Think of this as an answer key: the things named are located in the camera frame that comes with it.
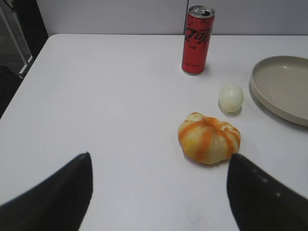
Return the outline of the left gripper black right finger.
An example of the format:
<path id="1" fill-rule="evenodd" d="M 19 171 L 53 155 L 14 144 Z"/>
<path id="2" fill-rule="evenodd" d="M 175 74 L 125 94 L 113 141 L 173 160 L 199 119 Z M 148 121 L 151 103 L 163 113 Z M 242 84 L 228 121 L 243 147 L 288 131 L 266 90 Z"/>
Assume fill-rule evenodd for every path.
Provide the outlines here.
<path id="1" fill-rule="evenodd" d="M 233 154 L 227 195 L 241 231 L 306 231 L 308 200 L 241 154 Z"/>

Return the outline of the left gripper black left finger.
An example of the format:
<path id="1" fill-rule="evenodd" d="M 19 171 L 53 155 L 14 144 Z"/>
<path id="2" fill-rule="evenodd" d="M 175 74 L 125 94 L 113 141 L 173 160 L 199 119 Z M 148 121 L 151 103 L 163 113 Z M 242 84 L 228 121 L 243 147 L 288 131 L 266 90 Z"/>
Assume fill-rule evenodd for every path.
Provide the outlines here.
<path id="1" fill-rule="evenodd" d="M 2 231 L 77 231 L 93 194 L 92 160 L 77 155 L 27 192 L 0 206 Z"/>

